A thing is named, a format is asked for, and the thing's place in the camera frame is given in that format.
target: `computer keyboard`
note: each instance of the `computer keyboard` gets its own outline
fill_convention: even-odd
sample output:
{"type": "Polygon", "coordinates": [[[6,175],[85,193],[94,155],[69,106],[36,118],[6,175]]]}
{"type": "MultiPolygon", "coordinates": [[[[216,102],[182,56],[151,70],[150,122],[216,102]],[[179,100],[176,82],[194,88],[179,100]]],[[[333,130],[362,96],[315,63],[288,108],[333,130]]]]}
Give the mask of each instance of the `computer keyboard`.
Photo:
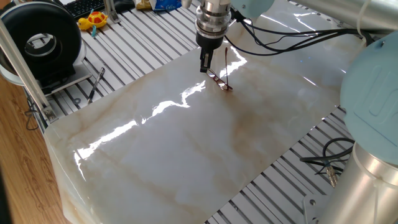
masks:
{"type": "Polygon", "coordinates": [[[63,6],[76,20],[86,17],[91,10],[100,11],[105,8],[104,0],[76,0],[63,6]]]}

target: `glossy white surface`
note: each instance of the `glossy white surface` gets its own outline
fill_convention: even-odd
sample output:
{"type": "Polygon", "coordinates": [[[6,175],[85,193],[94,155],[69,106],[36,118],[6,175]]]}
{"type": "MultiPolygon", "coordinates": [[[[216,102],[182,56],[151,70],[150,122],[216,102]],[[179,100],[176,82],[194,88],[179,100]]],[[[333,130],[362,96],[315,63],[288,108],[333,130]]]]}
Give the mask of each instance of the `glossy white surface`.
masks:
{"type": "MultiPolygon", "coordinates": [[[[255,24],[332,28],[285,1],[255,24]]],[[[264,42],[280,37],[256,34],[264,42]]],[[[240,24],[228,36],[261,51],[240,24]]],[[[230,48],[230,92],[199,72],[196,49],[59,119],[45,139],[65,216],[73,223],[203,223],[339,105],[359,44],[346,36],[274,57],[230,48]]],[[[223,80],[226,46],[212,61],[223,80]]]]}

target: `silver metal cylinder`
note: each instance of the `silver metal cylinder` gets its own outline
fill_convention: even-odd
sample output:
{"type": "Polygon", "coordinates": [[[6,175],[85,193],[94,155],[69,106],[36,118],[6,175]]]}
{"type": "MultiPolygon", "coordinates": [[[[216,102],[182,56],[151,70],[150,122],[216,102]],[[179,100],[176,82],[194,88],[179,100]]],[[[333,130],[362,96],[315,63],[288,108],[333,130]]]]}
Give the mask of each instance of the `silver metal cylinder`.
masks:
{"type": "Polygon", "coordinates": [[[380,161],[355,143],[318,224],[392,224],[398,219],[397,186],[398,167],[380,161]]]}
{"type": "MultiPolygon", "coordinates": [[[[294,0],[322,14],[356,27],[359,11],[366,0],[294,0]]],[[[389,34],[398,30],[398,1],[372,0],[361,20],[361,29],[389,34]]]]}
{"type": "MultiPolygon", "coordinates": [[[[197,8],[197,19],[196,19],[196,28],[197,32],[203,36],[210,39],[217,39],[220,37],[224,37],[224,35],[228,31],[229,20],[231,20],[231,12],[229,9],[231,5],[228,5],[227,13],[213,13],[206,10],[203,10],[203,6],[198,6],[197,8]]],[[[219,9],[218,7],[212,7],[208,9],[219,9]]]]}

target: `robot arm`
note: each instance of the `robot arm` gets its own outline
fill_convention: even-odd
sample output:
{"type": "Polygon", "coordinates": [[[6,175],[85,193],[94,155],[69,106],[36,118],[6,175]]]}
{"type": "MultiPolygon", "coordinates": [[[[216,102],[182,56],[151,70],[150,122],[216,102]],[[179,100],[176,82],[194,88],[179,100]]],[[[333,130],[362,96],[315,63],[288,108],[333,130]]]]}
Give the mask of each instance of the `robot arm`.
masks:
{"type": "MultiPolygon", "coordinates": [[[[359,11],[366,0],[294,0],[320,13],[334,17],[349,25],[356,26],[359,11]]],[[[182,0],[182,6],[190,7],[192,0],[182,0]]],[[[274,0],[201,0],[197,8],[197,43],[201,47],[200,71],[210,68],[213,51],[223,43],[231,19],[233,6],[242,16],[253,18],[266,12],[274,0]]],[[[361,29],[388,34],[398,30],[398,5],[395,2],[373,0],[362,19],[361,29]]]]}
{"type": "MultiPolygon", "coordinates": [[[[200,71],[207,72],[213,51],[221,46],[231,19],[231,3],[245,17],[258,17],[267,11],[274,0],[201,0],[197,8],[197,43],[201,47],[200,71]]],[[[190,7],[192,0],[182,0],[182,6],[190,7]]]]}

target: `black cable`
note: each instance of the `black cable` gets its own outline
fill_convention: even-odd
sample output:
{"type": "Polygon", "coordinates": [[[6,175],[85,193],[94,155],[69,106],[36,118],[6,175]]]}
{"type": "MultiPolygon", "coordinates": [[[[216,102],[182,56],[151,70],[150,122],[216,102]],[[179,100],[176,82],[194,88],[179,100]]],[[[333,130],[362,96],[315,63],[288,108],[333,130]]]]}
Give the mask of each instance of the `black cable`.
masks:
{"type": "Polygon", "coordinates": [[[224,37],[225,37],[225,39],[226,39],[234,48],[236,48],[236,50],[242,51],[242,52],[244,52],[244,53],[246,53],[246,54],[249,54],[249,55],[255,55],[255,56],[273,56],[273,55],[279,55],[279,54],[282,53],[282,52],[276,52],[276,53],[271,53],[271,54],[259,54],[259,53],[249,52],[249,51],[247,51],[247,50],[243,50],[243,49],[239,48],[238,46],[236,46],[234,43],[232,43],[232,41],[230,41],[230,39],[229,39],[227,36],[224,36],[224,37]]]}
{"type": "Polygon", "coordinates": [[[347,161],[347,160],[348,160],[348,159],[343,159],[343,160],[336,159],[336,160],[334,160],[334,161],[330,161],[330,162],[324,164],[323,167],[322,167],[322,169],[320,169],[318,172],[316,172],[315,175],[320,174],[326,167],[330,166],[330,164],[331,164],[332,162],[345,162],[345,161],[347,161]]]}
{"type": "MultiPolygon", "coordinates": [[[[342,34],[334,34],[334,35],[331,35],[331,36],[328,36],[328,37],[324,37],[324,38],[322,38],[322,39],[320,39],[320,40],[313,41],[313,42],[311,42],[311,43],[309,43],[309,44],[307,44],[307,45],[300,46],[299,48],[293,49],[293,50],[298,50],[298,49],[301,49],[301,48],[304,48],[304,47],[308,47],[308,46],[313,45],[313,44],[317,44],[317,43],[322,42],[322,41],[324,41],[324,40],[328,40],[328,39],[334,38],[334,37],[336,37],[337,35],[342,35],[342,34]]],[[[284,52],[293,51],[293,50],[290,50],[290,48],[288,48],[289,50],[287,50],[287,51],[275,52],[275,53],[270,53],[270,54],[259,54],[259,53],[249,52],[249,51],[247,51],[247,50],[243,50],[243,49],[239,48],[239,47],[236,46],[234,43],[232,43],[232,41],[231,41],[227,36],[225,36],[225,39],[226,39],[233,47],[235,47],[237,50],[240,50],[240,51],[242,51],[242,52],[244,52],[244,53],[247,53],[247,54],[250,54],[250,55],[255,55],[255,56],[273,56],[273,55],[279,55],[279,54],[284,53],[284,52]]]]}
{"type": "Polygon", "coordinates": [[[350,143],[355,143],[355,141],[354,140],[352,140],[352,139],[349,139],[349,138],[335,138],[335,139],[332,139],[332,140],[330,140],[330,141],[328,141],[326,144],[325,144],[325,146],[323,147],[323,149],[322,149],[322,156],[326,156],[326,150],[328,149],[328,147],[329,147],[329,145],[331,144],[331,143],[333,143],[333,142],[337,142],[337,141],[347,141],[347,142],[350,142],[350,143]]]}
{"type": "MultiPolygon", "coordinates": [[[[267,29],[262,29],[259,27],[254,26],[253,24],[248,24],[247,22],[244,22],[247,26],[252,27],[253,29],[257,29],[259,31],[263,32],[268,32],[271,34],[279,34],[279,35],[302,35],[302,34],[319,34],[319,33],[324,33],[324,32],[338,32],[338,33],[345,33],[345,34],[358,34],[358,31],[356,29],[332,29],[332,30],[314,30],[314,31],[305,31],[305,32],[277,32],[273,30],[267,30],[267,29]]],[[[361,30],[362,35],[366,39],[366,45],[368,46],[369,44],[373,43],[373,39],[370,35],[369,32],[365,32],[361,30]]]]}
{"type": "Polygon", "coordinates": [[[31,120],[32,117],[33,117],[33,114],[36,113],[37,110],[33,110],[33,107],[34,107],[35,103],[32,103],[32,102],[29,100],[29,97],[28,97],[27,101],[28,101],[28,104],[30,103],[30,106],[29,106],[29,109],[28,109],[27,111],[25,111],[25,113],[24,113],[25,116],[28,117],[28,119],[27,119],[27,121],[26,121],[26,130],[34,131],[34,130],[36,130],[37,128],[39,128],[39,125],[37,125],[36,128],[29,128],[29,123],[30,123],[30,120],[31,120]]]}
{"type": "Polygon", "coordinates": [[[268,43],[268,44],[266,44],[266,45],[276,44],[276,43],[278,43],[279,41],[281,41],[281,40],[282,40],[283,38],[285,38],[285,37],[312,37],[312,36],[308,36],[308,35],[284,35],[284,36],[282,36],[279,40],[277,40],[277,41],[275,41],[275,42],[268,43]]]}
{"type": "MultiPolygon", "coordinates": [[[[324,166],[325,164],[323,162],[315,162],[315,161],[307,161],[306,163],[308,164],[314,164],[314,165],[318,165],[318,166],[324,166]]],[[[342,172],[343,169],[337,166],[332,166],[335,170],[342,172]]]]}
{"type": "Polygon", "coordinates": [[[322,157],[303,157],[300,159],[302,162],[311,162],[311,161],[328,161],[332,159],[338,159],[340,157],[346,156],[350,154],[353,151],[353,147],[351,146],[349,149],[345,150],[344,152],[341,152],[339,154],[335,154],[332,156],[322,156],[322,157]]]}
{"type": "Polygon", "coordinates": [[[353,30],[348,30],[348,31],[346,31],[346,32],[337,32],[336,30],[328,30],[328,31],[325,31],[325,32],[323,32],[323,33],[321,33],[321,34],[316,35],[315,37],[311,37],[311,38],[309,38],[309,39],[303,40],[303,41],[301,41],[300,43],[297,43],[297,44],[295,44],[295,45],[293,45],[293,46],[291,46],[291,47],[289,47],[289,48],[287,48],[287,49],[274,49],[274,48],[272,48],[272,47],[268,47],[266,44],[263,44],[263,43],[250,31],[250,29],[246,26],[246,23],[242,23],[242,26],[249,32],[249,34],[254,38],[254,40],[255,40],[256,42],[259,42],[259,43],[261,44],[261,46],[263,46],[263,47],[266,48],[267,50],[271,50],[271,51],[275,51],[275,52],[290,52],[290,51],[293,51],[293,50],[298,50],[298,49],[302,49],[302,48],[304,48],[304,47],[311,46],[311,45],[313,45],[313,44],[317,44],[317,43],[322,42],[322,41],[324,41],[324,40],[328,40],[328,39],[331,39],[331,38],[334,38],[334,37],[338,37],[338,36],[340,36],[340,35],[345,35],[345,34],[357,34],[357,33],[358,33],[357,31],[354,32],[353,30]],[[309,44],[306,44],[306,45],[299,46],[299,45],[301,45],[301,44],[303,44],[303,43],[306,43],[306,42],[308,42],[308,41],[317,39],[317,38],[319,38],[319,37],[323,37],[323,36],[325,36],[325,35],[330,35],[330,36],[324,37],[324,38],[322,38],[322,39],[320,39],[320,40],[313,41],[313,42],[311,42],[311,43],[309,43],[309,44]]]}

